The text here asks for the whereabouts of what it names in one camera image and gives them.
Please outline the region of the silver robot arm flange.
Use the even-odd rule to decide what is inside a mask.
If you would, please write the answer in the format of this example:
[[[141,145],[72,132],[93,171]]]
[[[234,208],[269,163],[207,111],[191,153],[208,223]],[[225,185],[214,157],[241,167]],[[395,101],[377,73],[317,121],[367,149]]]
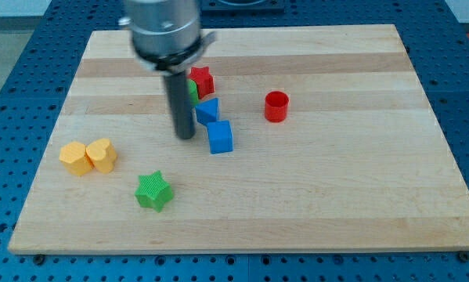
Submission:
[[[197,0],[124,0],[120,25],[131,31],[135,54],[150,70],[187,71],[216,41],[201,29]]]

